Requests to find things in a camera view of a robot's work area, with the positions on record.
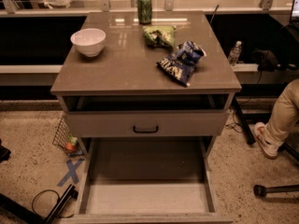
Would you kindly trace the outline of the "grey drawer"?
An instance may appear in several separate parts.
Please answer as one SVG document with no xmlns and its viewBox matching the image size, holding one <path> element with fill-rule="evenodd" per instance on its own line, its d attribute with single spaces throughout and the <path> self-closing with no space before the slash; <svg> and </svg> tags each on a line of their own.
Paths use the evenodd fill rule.
<svg viewBox="0 0 299 224">
<path fill-rule="evenodd" d="M 76 137 L 215 136 L 228 112 L 69 112 L 64 118 Z"/>
<path fill-rule="evenodd" d="M 61 224 L 232 224 L 196 137 L 91 142 L 75 214 Z"/>
</svg>

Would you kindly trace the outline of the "grey drawer cabinet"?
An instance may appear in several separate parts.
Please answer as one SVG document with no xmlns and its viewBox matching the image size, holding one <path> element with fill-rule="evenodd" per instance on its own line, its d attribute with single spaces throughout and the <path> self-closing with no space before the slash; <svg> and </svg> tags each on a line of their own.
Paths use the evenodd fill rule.
<svg viewBox="0 0 299 224">
<path fill-rule="evenodd" d="M 57 76 L 52 93 L 64 114 L 69 112 L 227 111 L 240 84 L 200 11 L 156 12 L 153 23 L 175 27 L 178 43 L 193 41 L 206 52 L 190 79 L 182 86 L 158 66 L 166 55 L 162 48 L 146 45 L 134 12 L 90 14 L 89 27 L 104 30 L 107 42 L 95 58 L 71 51 Z M 77 137 L 87 159 L 91 142 L 107 138 L 196 137 L 208 156 L 215 136 Z"/>
</svg>

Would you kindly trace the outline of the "blue chip bag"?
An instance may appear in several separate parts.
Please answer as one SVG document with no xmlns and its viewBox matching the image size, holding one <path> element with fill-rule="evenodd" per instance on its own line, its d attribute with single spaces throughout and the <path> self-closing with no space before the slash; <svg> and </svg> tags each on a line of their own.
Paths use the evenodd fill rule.
<svg viewBox="0 0 299 224">
<path fill-rule="evenodd" d="M 162 68 L 171 78 L 189 87 L 195 67 L 199 60 L 206 57 L 206 52 L 193 41 L 186 41 L 178 45 L 178 50 L 164 57 L 157 66 Z"/>
</svg>

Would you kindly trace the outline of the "green chip bag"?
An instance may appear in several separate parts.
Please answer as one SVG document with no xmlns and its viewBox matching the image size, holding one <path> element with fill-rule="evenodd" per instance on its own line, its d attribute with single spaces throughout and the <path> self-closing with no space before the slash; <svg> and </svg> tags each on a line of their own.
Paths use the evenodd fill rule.
<svg viewBox="0 0 299 224">
<path fill-rule="evenodd" d="M 175 27 L 154 25 L 143 28 L 143 36 L 152 47 L 173 47 L 175 44 Z"/>
</svg>

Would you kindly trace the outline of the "white bowl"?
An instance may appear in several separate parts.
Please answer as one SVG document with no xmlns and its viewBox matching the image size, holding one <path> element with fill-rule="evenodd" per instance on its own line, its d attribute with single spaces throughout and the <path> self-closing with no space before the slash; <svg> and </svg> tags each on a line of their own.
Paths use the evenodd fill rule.
<svg viewBox="0 0 299 224">
<path fill-rule="evenodd" d="M 97 28 L 81 29 L 70 38 L 75 50 L 87 57 L 97 56 L 106 43 L 106 33 Z"/>
</svg>

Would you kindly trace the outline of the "orange green item in basket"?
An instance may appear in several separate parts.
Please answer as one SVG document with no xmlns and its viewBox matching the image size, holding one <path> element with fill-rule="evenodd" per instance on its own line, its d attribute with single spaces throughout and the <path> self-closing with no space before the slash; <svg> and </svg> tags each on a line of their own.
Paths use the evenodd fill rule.
<svg viewBox="0 0 299 224">
<path fill-rule="evenodd" d="M 64 148 L 67 152 L 74 153 L 78 149 L 78 139 L 70 134 Z"/>
</svg>

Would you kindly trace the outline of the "clear water bottle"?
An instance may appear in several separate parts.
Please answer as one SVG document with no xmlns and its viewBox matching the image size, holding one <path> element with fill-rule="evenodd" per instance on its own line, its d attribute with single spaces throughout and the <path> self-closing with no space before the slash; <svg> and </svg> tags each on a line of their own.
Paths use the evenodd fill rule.
<svg viewBox="0 0 299 224">
<path fill-rule="evenodd" d="M 235 66 L 242 52 L 242 42 L 236 41 L 228 56 L 228 62 L 231 66 Z"/>
</svg>

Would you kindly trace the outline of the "green soda can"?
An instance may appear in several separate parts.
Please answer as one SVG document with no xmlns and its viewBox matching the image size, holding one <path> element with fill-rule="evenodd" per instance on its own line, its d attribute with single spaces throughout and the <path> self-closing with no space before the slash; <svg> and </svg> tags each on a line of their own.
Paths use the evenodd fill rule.
<svg viewBox="0 0 299 224">
<path fill-rule="evenodd" d="M 142 24 L 151 23 L 152 3 L 151 0 L 137 0 L 138 20 Z"/>
</svg>

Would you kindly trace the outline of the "black table leg right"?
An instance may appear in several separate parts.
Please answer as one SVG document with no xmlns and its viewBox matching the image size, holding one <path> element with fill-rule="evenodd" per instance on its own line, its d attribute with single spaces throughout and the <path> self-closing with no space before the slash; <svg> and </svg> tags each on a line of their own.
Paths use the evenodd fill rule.
<svg viewBox="0 0 299 224">
<path fill-rule="evenodd" d="M 239 121 L 241 123 L 241 127 L 243 128 L 246 140 L 247 140 L 247 144 L 248 145 L 253 145 L 255 143 L 255 138 L 254 135 L 251 132 L 251 129 L 245 119 L 245 116 L 241 110 L 240 104 L 238 103 L 238 101 L 236 100 L 236 97 L 234 97 L 233 99 L 233 107 L 235 108 L 235 113 L 239 118 Z"/>
</svg>

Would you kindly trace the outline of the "black bag on ledge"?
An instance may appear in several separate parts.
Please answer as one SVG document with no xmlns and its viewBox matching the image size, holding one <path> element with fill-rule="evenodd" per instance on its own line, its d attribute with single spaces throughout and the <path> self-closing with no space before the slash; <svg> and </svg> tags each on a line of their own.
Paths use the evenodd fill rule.
<svg viewBox="0 0 299 224">
<path fill-rule="evenodd" d="M 281 63 L 271 50 L 255 49 L 250 54 L 250 58 L 258 65 L 257 70 L 260 72 L 274 72 L 276 70 L 296 71 L 299 69 L 299 65 L 297 63 Z"/>
</svg>

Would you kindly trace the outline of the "white sneaker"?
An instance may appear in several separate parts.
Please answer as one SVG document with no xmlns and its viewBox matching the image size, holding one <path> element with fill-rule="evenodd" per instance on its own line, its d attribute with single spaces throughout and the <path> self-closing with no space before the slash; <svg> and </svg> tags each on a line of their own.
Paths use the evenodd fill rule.
<svg viewBox="0 0 299 224">
<path fill-rule="evenodd" d="M 264 135 L 265 127 L 266 125 L 264 123 L 257 122 L 254 125 L 254 135 L 265 157 L 273 160 L 278 155 L 278 147 L 271 145 L 264 139 L 263 135 Z"/>
</svg>

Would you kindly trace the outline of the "person's leg beige trousers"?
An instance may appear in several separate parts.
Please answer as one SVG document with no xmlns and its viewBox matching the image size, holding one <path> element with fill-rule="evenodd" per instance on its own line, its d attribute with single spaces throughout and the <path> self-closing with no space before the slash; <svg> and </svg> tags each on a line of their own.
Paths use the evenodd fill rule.
<svg viewBox="0 0 299 224">
<path fill-rule="evenodd" d="M 290 82 L 275 102 L 264 139 L 280 147 L 299 120 L 299 79 Z"/>
</svg>

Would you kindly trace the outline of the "black chair leg caster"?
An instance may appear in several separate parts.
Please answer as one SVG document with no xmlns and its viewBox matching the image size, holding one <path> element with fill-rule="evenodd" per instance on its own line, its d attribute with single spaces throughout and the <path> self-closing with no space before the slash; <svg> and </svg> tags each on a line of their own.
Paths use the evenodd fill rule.
<svg viewBox="0 0 299 224">
<path fill-rule="evenodd" d="M 253 187 L 253 193 L 257 197 L 265 197 L 269 193 L 280 193 L 280 192 L 296 192 L 299 191 L 299 185 L 289 185 L 280 187 L 265 187 L 262 185 L 255 185 Z"/>
</svg>

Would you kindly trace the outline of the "black stand leg left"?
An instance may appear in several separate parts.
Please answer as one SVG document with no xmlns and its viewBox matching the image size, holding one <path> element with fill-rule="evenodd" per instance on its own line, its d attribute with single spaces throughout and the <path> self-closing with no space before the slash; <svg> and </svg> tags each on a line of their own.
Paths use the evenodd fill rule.
<svg viewBox="0 0 299 224">
<path fill-rule="evenodd" d="M 69 185 L 62 195 L 53 189 L 39 192 L 32 200 L 30 209 L 0 194 L 0 207 L 26 224 L 51 224 L 55 218 L 71 217 L 71 215 L 63 216 L 63 211 L 68 203 L 77 197 L 76 187 Z"/>
</svg>

